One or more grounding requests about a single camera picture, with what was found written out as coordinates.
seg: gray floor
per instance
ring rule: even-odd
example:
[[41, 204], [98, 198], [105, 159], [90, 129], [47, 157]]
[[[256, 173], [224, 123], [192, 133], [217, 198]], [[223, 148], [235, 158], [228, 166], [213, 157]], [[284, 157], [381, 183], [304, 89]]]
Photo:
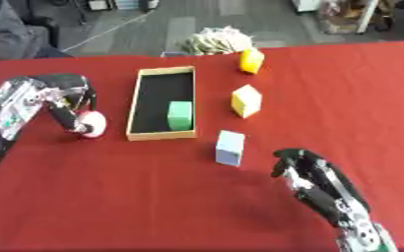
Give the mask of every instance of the gray floor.
[[160, 55], [179, 50], [178, 43], [204, 28], [232, 26], [253, 35], [259, 47], [320, 43], [377, 42], [404, 39], [404, 12], [396, 12], [393, 31], [363, 35], [328, 35], [319, 31], [315, 16], [294, 12], [291, 0], [162, 0], [148, 15], [139, 11], [88, 13], [79, 26], [69, 7], [52, 7], [40, 1], [37, 12], [55, 18], [62, 26], [61, 45], [83, 55]]

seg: wooden tray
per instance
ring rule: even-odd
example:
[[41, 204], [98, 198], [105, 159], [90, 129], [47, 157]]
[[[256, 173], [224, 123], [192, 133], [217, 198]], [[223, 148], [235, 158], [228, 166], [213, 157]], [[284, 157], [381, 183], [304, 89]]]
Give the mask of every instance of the wooden tray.
[[[126, 135], [130, 141], [195, 138], [196, 87], [192, 66], [142, 69], [138, 73]], [[193, 123], [188, 131], [171, 131], [168, 105], [171, 101], [193, 103]]]

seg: white ball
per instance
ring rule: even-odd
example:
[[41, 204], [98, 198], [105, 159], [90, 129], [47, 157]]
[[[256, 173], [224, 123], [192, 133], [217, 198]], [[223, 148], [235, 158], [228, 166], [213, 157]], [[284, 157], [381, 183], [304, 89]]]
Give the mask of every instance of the white ball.
[[86, 138], [97, 138], [103, 134], [107, 126], [105, 117], [97, 111], [86, 111], [78, 116], [81, 123], [88, 124], [93, 127], [93, 131], [83, 134]]

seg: red tablecloth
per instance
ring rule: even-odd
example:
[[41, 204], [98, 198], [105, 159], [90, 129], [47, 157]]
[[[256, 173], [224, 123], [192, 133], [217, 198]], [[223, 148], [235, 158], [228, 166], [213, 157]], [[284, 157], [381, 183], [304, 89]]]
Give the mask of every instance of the red tablecloth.
[[[334, 230], [269, 173], [274, 150], [308, 148], [339, 164], [404, 248], [404, 42], [268, 49], [257, 76], [237, 55], [0, 62], [16, 75], [86, 75], [108, 119], [78, 140], [46, 113], [0, 165], [0, 249], [335, 251]], [[128, 142], [137, 71], [194, 65], [194, 140]], [[243, 120], [231, 92], [252, 84]], [[246, 135], [241, 168], [215, 163], [220, 130]]]

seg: wire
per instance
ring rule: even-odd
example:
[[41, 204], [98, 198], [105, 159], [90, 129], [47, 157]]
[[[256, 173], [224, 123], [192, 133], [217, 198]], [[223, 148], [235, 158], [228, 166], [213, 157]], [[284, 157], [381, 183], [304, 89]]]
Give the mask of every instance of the wire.
[[124, 22], [124, 23], [122, 23], [122, 24], [120, 24], [120, 25], [118, 25], [118, 26], [116, 26], [116, 27], [114, 27], [114, 28], [110, 28], [110, 29], [108, 29], [108, 30], [106, 30], [106, 31], [104, 31], [104, 32], [102, 32], [102, 33], [100, 33], [100, 34], [91, 36], [91, 37], [87, 38], [86, 40], [83, 40], [83, 41], [81, 41], [81, 42], [79, 42], [79, 43], [77, 43], [77, 44], [75, 44], [75, 45], [72, 45], [72, 46], [70, 46], [70, 47], [67, 47], [67, 48], [65, 48], [65, 49], [62, 49], [62, 51], [63, 51], [63, 52], [66, 52], [66, 51], [69, 51], [69, 50], [71, 50], [71, 49], [75, 49], [75, 48], [77, 48], [77, 47], [80, 47], [80, 46], [82, 46], [82, 45], [84, 45], [84, 44], [86, 44], [86, 43], [92, 41], [92, 40], [95, 40], [95, 39], [97, 39], [97, 38], [99, 38], [99, 37], [102, 37], [102, 36], [104, 36], [104, 35], [107, 35], [107, 34], [109, 34], [109, 33], [111, 33], [111, 32], [117, 31], [117, 30], [119, 30], [119, 29], [121, 29], [121, 28], [123, 28], [123, 27], [125, 27], [125, 26], [127, 26], [127, 25], [130, 25], [130, 24], [132, 24], [132, 23], [137, 22], [137, 21], [140, 20], [140, 19], [146, 18], [146, 17], [149, 16], [152, 12], [154, 12], [154, 11], [150, 11], [149, 13], [146, 13], [146, 14], [143, 14], [143, 15], [141, 15], [141, 16], [139, 16], [139, 17], [134, 18], [134, 19], [128, 20], [128, 21], [126, 21], [126, 22]]

